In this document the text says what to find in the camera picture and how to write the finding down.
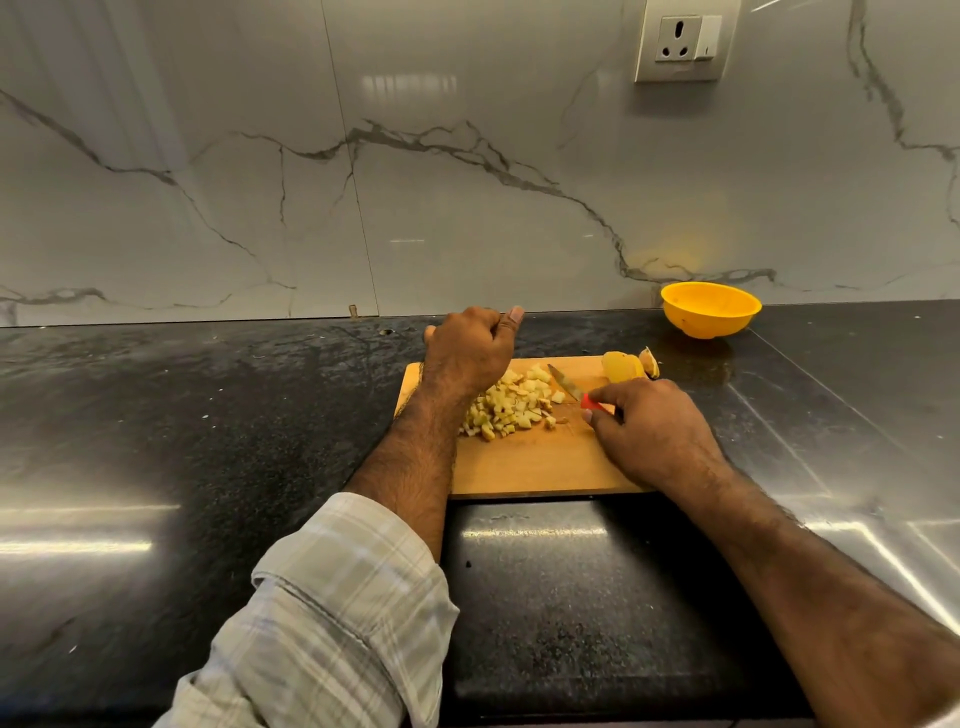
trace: red knife handle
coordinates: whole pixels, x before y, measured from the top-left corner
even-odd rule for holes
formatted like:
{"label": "red knife handle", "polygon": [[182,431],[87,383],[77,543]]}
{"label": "red knife handle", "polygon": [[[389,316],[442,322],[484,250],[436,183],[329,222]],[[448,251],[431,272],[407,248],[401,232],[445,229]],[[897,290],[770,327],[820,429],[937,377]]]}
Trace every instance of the red knife handle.
{"label": "red knife handle", "polygon": [[[580,400],[581,409],[602,409],[604,412],[607,411],[607,408],[602,404],[597,404],[590,398],[590,395],[584,395],[584,398]],[[620,407],[616,407],[613,411],[613,416],[616,420],[623,425],[623,410]]]}
{"label": "red knife handle", "polygon": [[581,409],[603,409],[602,404],[597,404],[590,398],[590,395],[584,395],[584,398],[580,400]]}

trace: black granite countertop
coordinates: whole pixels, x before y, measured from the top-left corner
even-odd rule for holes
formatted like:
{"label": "black granite countertop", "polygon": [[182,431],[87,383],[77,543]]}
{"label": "black granite countertop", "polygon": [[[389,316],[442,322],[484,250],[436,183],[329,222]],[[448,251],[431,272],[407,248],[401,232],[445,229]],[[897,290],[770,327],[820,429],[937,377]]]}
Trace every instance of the black granite countertop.
{"label": "black granite countertop", "polygon": [[[657,311],[535,314],[516,353],[651,346],[738,465],[949,623],[958,320],[960,302],[769,307],[693,342]],[[0,331],[0,718],[162,712],[258,557],[382,436],[429,322]],[[454,503],[446,536],[462,615],[444,722],[808,713],[735,580],[657,494]]]}

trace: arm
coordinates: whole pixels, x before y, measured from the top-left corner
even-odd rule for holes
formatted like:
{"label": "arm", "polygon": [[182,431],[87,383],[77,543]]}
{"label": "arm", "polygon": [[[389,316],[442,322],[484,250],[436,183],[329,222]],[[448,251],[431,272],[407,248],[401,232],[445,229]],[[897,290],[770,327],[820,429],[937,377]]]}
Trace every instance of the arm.
{"label": "arm", "polygon": [[710,538],[769,627],[825,726],[912,728],[960,701],[960,640],[769,499],[723,457],[673,382],[590,394],[611,461],[663,491]]}
{"label": "arm", "polygon": [[436,563],[457,427],[507,369],[522,314],[470,308],[427,329],[418,391],[347,490],[256,565],[250,602],[158,726],[437,725],[457,617]]}
{"label": "arm", "polygon": [[503,316],[474,307],[427,327],[420,386],[347,486],[400,516],[438,561],[457,429],[473,398],[507,371],[522,318],[519,307]]}

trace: left hand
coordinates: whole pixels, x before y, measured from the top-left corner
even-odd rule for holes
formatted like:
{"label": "left hand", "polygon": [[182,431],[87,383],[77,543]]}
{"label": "left hand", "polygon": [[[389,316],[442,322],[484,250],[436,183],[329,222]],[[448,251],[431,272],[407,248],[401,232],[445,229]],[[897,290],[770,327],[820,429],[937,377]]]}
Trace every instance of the left hand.
{"label": "left hand", "polygon": [[426,360],[422,384],[470,401],[507,371],[522,320],[519,306],[504,314],[480,306],[447,314],[440,326],[423,332]]}

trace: wooden cutting board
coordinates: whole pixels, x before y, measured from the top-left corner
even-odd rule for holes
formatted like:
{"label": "wooden cutting board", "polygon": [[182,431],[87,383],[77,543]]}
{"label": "wooden cutting board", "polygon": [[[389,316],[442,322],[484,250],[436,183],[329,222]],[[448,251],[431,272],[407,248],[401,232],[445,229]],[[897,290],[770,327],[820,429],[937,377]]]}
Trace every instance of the wooden cutting board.
{"label": "wooden cutting board", "polygon": [[[599,356],[553,356],[514,359],[510,368],[525,374],[534,364],[546,370],[553,364],[585,392],[608,382]],[[420,383],[420,364],[410,364],[400,385],[396,412]],[[558,389],[556,381],[551,381]],[[486,442],[481,437],[457,438],[453,470],[454,497],[514,497],[550,494],[640,493],[600,449],[590,426],[573,402],[554,406],[553,414],[566,418],[552,432],[542,424],[506,438]]]}

